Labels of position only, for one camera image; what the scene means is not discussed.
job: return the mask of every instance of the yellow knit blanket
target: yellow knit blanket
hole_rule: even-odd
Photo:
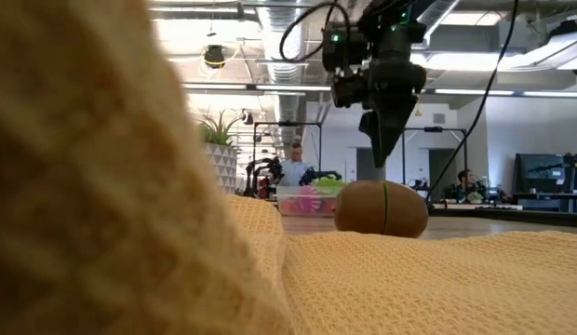
[[[577,236],[289,237],[220,194],[153,37],[0,0],[0,335],[577,334]]]

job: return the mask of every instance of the white geometric planter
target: white geometric planter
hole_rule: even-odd
[[[236,149],[212,143],[204,143],[204,154],[214,167],[217,185],[225,193],[234,194],[236,184]]]

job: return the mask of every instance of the green band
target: green band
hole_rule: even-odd
[[[383,229],[382,235],[385,235],[385,228],[388,226],[388,185],[382,182],[383,186]]]

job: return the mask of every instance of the pink object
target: pink object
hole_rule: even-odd
[[[319,195],[319,191],[313,186],[303,186],[301,194],[297,199],[299,208],[303,213],[314,213],[322,208],[322,200],[319,197],[308,195]]]

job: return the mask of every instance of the door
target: door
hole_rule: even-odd
[[[444,169],[450,157],[454,154],[454,149],[429,149],[429,185],[433,186],[439,174]],[[444,198],[444,188],[458,182],[458,171],[456,164],[450,164],[444,178],[439,182],[433,192],[433,199]]]
[[[376,168],[371,148],[356,148],[356,179],[358,181],[385,181],[385,166]]]

